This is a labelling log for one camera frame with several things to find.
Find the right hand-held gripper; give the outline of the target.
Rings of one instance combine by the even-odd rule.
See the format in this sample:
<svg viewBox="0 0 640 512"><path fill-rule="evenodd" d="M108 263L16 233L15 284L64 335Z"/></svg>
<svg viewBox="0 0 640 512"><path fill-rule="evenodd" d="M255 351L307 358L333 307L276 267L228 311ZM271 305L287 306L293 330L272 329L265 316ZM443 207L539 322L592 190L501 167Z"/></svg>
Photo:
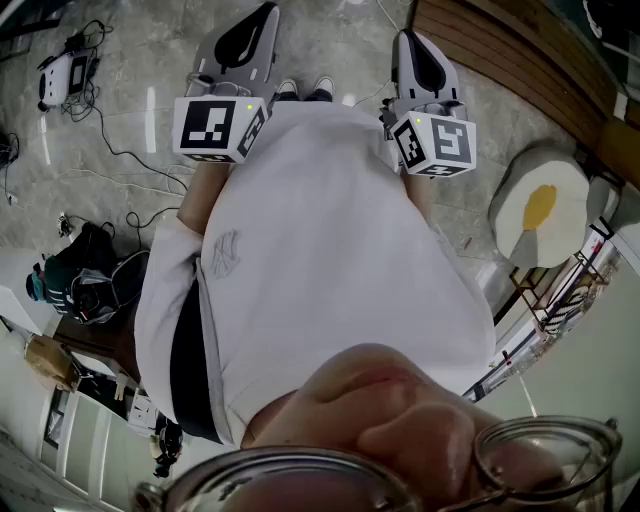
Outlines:
<svg viewBox="0 0 640 512"><path fill-rule="evenodd" d="M393 41L391 74L399 98L386 102L381 119L401 169L430 178L475 169L476 125L458 101L458 75L444 53L423 35L403 29ZM441 102L413 99L420 92Z"/></svg>

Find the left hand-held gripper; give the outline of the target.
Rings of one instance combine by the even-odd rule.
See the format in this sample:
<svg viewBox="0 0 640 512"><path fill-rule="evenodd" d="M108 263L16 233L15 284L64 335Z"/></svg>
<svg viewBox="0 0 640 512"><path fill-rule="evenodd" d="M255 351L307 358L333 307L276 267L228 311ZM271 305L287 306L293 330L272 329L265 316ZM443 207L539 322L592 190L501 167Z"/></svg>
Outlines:
<svg viewBox="0 0 640 512"><path fill-rule="evenodd" d="M194 61L194 70L200 73L188 76L185 95L175 100L176 154L207 163L246 160L270 117L275 86L266 82L279 21L279 6L267 1L205 35ZM210 76L249 82L216 81Z"/></svg>

